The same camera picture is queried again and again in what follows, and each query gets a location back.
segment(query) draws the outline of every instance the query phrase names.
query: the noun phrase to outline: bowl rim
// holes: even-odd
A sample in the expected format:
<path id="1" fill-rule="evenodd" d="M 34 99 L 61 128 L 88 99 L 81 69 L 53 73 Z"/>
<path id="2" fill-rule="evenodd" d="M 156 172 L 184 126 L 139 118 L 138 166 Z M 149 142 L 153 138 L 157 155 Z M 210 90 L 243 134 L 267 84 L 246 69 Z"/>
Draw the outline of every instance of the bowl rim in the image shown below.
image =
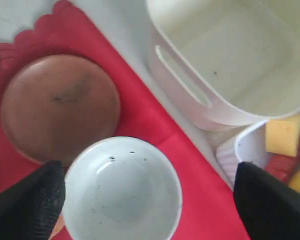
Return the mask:
<path id="1" fill-rule="evenodd" d="M 67 179 L 69 179 L 70 172 L 72 171 L 72 169 L 74 169 L 76 167 L 78 162 L 80 162 L 81 159 L 83 159 L 87 154 L 89 154 L 91 151 L 95 150 L 100 145 L 103 145 L 105 143 L 121 142 L 121 141 L 126 141 L 126 140 L 131 141 L 131 142 L 139 143 L 139 144 L 147 147 L 151 151 L 156 152 L 159 155 L 160 161 L 164 164 L 164 166 L 171 173 L 173 181 L 176 185 L 176 191 L 177 191 L 178 201 L 179 201 L 179 206 L 180 207 L 177 209 L 177 215 L 176 215 L 176 218 L 174 220 L 173 226 L 170 230 L 170 234 L 168 235 L 168 237 L 166 239 L 158 239 L 158 240 L 170 240 L 173 237 L 173 235 L 175 234 L 175 232 L 176 232 L 176 230 L 179 226 L 181 215 L 182 215 L 182 209 L 183 209 L 182 185 L 181 185 L 180 179 L 178 177 L 177 171 L 174 168 L 173 164 L 168 159 L 168 157 L 160 149 L 158 149 L 157 147 L 155 147 L 154 145 L 152 145 L 151 143 L 149 143 L 147 141 L 144 141 L 144 140 L 141 140 L 141 139 L 135 138 L 135 137 L 130 137 L 130 136 L 113 136 L 113 137 L 108 137 L 108 138 L 105 138 L 105 139 L 102 139 L 100 141 L 97 141 L 97 142 L 93 143 L 92 145 L 88 146 L 85 150 L 83 150 L 75 158 L 75 160 L 72 162 L 71 166 L 69 167 L 69 169 L 68 169 L 68 171 L 67 171 L 67 173 L 65 174 L 65 177 L 64 177 L 65 190 L 67 191 Z M 61 212 L 61 214 L 63 216 L 63 220 L 64 220 L 64 225 L 65 225 L 68 233 L 70 234 L 70 236 L 74 236 L 74 234 L 73 234 L 74 232 L 71 229 L 67 228 L 67 219 L 66 219 L 66 216 L 64 214 L 64 209 L 65 209 L 65 204 L 63 205 L 62 212 Z"/>

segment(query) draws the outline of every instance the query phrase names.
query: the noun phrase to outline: ceramic bowl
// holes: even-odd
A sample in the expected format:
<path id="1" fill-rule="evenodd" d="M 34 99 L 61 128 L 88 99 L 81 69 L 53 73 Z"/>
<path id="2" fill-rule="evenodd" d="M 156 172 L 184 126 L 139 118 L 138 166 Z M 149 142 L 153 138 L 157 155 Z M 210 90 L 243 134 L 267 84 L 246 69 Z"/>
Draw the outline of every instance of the ceramic bowl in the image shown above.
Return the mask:
<path id="1" fill-rule="evenodd" d="M 74 240 L 170 240 L 182 189 L 167 157 L 132 137 L 101 140 L 65 177 L 63 218 Z"/>

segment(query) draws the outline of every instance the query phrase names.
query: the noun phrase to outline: red cloth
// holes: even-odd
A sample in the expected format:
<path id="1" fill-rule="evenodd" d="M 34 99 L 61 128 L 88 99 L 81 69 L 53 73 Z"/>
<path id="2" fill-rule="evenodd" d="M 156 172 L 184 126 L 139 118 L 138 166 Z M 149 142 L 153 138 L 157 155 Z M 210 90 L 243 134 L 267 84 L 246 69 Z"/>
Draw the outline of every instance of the red cloth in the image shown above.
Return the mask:
<path id="1" fill-rule="evenodd" d="M 232 191 L 100 31 L 70 2 L 59 1 L 53 14 L 42 16 L 34 30 L 21 32 L 13 44 L 0 43 L 0 99 L 22 66 L 51 54 L 84 56 L 99 64 L 121 97 L 116 134 L 148 141 L 174 165 L 182 185 L 183 210 L 173 240 L 248 239 Z M 0 192 L 37 167 L 14 150 L 0 128 Z M 71 238 L 63 229 L 55 239 Z"/>

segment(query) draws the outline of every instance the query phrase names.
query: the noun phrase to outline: white container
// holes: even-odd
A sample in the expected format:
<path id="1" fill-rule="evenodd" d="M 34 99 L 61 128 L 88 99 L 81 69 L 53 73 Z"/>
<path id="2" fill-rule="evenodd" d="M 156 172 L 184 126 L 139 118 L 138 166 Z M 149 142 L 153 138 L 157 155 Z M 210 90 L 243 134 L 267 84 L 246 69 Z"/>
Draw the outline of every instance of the white container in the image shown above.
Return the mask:
<path id="1" fill-rule="evenodd" d="M 234 184 L 238 164 L 252 162 L 264 169 L 272 153 L 266 151 L 265 124 L 261 121 L 247 127 L 216 150 L 216 159 Z"/>
<path id="2" fill-rule="evenodd" d="M 74 240 L 170 240 L 182 212 L 177 173 L 156 147 L 132 137 L 101 140 L 65 176 L 62 213 Z"/>
<path id="3" fill-rule="evenodd" d="M 300 111 L 300 0 L 147 0 L 150 70 L 194 124 Z"/>

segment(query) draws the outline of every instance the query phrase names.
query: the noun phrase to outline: white plastic basket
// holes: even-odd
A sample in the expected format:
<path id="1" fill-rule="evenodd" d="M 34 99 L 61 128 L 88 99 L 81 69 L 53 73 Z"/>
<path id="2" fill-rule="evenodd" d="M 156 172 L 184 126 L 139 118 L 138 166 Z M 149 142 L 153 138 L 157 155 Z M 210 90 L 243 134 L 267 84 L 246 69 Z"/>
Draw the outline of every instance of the white plastic basket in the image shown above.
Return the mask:
<path id="1" fill-rule="evenodd" d="M 198 127 L 300 111 L 300 0 L 147 0 L 150 70 Z"/>
<path id="2" fill-rule="evenodd" d="M 216 150 L 216 159 L 234 184 L 237 167 L 241 162 L 252 162 L 264 169 L 272 154 L 266 151 L 265 123 L 247 127 Z"/>

